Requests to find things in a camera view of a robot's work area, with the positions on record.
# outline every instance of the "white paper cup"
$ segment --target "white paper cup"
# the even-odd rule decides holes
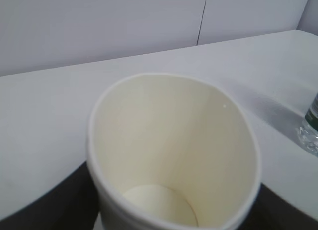
[[[173,75],[130,77],[101,96],[88,168],[107,230],[234,230],[260,186],[259,149],[240,109]]]

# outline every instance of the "wall seam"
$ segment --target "wall seam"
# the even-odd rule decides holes
[[[204,1],[204,7],[203,7],[203,11],[202,11],[202,17],[201,17],[201,23],[200,23],[200,28],[199,28],[199,34],[198,34],[198,39],[197,39],[197,44],[199,44],[199,38],[200,38],[200,33],[201,33],[201,28],[202,28],[202,22],[203,22],[203,16],[204,16],[204,11],[205,11],[205,6],[207,4],[207,0]]]
[[[302,13],[302,15],[301,15],[301,17],[300,17],[300,19],[299,19],[299,21],[298,21],[296,30],[299,29],[299,25],[300,25],[300,23],[301,23],[301,21],[302,21],[302,19],[303,19],[303,16],[304,16],[305,12],[308,10],[308,3],[309,3],[309,0],[307,0],[307,2],[306,2],[306,5],[305,5],[305,7],[304,7],[304,9],[303,9],[303,13]]]

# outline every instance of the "white table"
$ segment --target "white table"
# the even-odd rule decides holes
[[[302,31],[0,77],[0,219],[85,161],[93,104],[144,72],[184,74],[229,93],[258,137],[263,183],[318,220],[318,158],[294,131],[318,91],[318,37]]]

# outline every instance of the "plastic bottle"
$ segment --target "plastic bottle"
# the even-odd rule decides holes
[[[297,133],[305,149],[318,157],[318,94],[309,107]]]

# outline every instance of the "cup bottom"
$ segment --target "cup bottom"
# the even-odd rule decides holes
[[[139,209],[159,219],[187,226],[198,226],[195,213],[187,200],[176,191],[161,185],[141,185],[124,193]]]

